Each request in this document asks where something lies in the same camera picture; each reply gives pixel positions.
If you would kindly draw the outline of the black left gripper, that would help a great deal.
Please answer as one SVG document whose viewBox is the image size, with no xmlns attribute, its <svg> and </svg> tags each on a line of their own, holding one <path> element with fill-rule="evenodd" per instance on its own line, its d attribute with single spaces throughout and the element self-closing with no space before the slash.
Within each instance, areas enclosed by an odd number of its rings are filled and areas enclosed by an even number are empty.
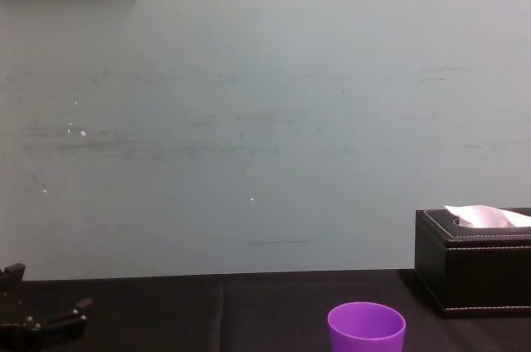
<svg viewBox="0 0 531 352">
<path fill-rule="evenodd" d="M 78 301 L 63 313 L 37 319 L 27 316 L 23 323 L 23 303 L 19 288 L 26 266 L 15 263 L 1 270 L 1 351 L 41 351 L 44 339 L 52 337 L 81 336 L 85 332 L 88 316 L 94 302 L 90 298 Z"/>
</svg>

